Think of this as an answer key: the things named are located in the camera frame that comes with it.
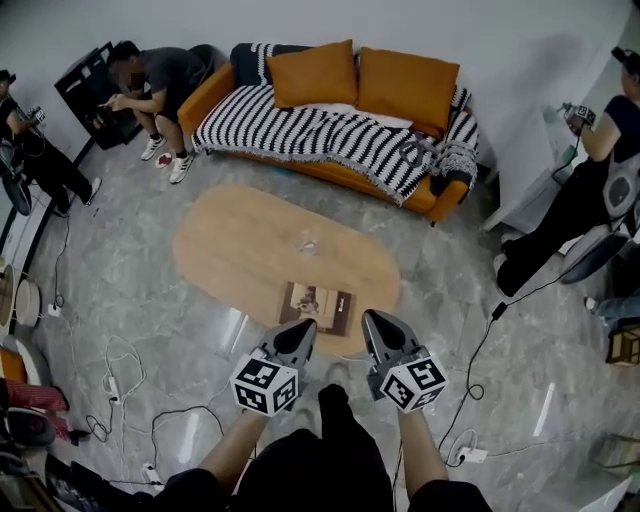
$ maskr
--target extension cord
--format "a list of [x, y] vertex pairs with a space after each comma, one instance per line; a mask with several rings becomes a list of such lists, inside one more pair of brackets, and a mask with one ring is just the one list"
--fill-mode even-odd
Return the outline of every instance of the extension cord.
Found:
[[469, 448], [468, 446], [465, 446], [460, 448], [460, 451], [458, 452], [458, 460], [462, 459], [464, 462], [482, 464], [486, 460], [488, 454], [489, 452], [487, 452], [487, 450], [479, 450], [477, 448]]

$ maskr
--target person wearing cap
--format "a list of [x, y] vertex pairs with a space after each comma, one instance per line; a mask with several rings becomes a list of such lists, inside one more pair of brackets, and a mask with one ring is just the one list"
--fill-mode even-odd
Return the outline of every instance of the person wearing cap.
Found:
[[11, 165], [24, 162], [24, 174], [36, 181], [51, 196], [53, 213], [69, 215], [69, 197], [65, 189], [74, 192], [85, 206], [93, 201], [102, 184], [100, 178], [89, 183], [75, 165], [47, 139], [33, 132], [37, 119], [22, 119], [16, 102], [9, 95], [9, 86], [15, 81], [6, 69], [0, 71], [0, 141], [13, 147]]
[[609, 223], [603, 189], [611, 159], [624, 162], [640, 153], [640, 55], [614, 49], [622, 63], [622, 91], [606, 106], [595, 129], [574, 118], [589, 158], [578, 165], [554, 199], [538, 228], [518, 239], [503, 237], [494, 259], [500, 291], [513, 297], [568, 241]]

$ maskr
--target black shorts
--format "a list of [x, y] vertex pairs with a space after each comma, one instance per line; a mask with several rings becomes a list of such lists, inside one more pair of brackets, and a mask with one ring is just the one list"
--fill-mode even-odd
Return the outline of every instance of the black shorts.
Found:
[[[166, 117], [167, 119], [178, 122], [178, 110], [187, 98], [193, 94], [198, 88], [197, 85], [172, 85], [167, 88], [167, 98], [164, 102], [164, 108], [156, 114], [156, 116]], [[151, 92], [145, 92], [142, 99], [150, 100]]]

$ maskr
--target orange cushion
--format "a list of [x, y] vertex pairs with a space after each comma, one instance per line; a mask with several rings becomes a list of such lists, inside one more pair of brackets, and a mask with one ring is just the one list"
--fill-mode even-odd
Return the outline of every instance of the orange cushion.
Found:
[[348, 103], [358, 98], [352, 40], [267, 57], [278, 108]]
[[410, 119], [416, 130], [442, 139], [459, 69], [442, 60], [362, 48], [358, 109]]

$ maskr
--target knee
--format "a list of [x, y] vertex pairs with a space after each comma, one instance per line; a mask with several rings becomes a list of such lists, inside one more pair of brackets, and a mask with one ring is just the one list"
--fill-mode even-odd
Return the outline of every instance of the knee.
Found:
[[175, 121], [173, 121], [172, 119], [169, 119], [166, 116], [163, 116], [161, 114], [158, 114], [156, 116], [156, 123], [158, 123], [158, 127], [162, 130], [163, 128], [180, 128], [180, 125], [178, 123], [176, 123]]

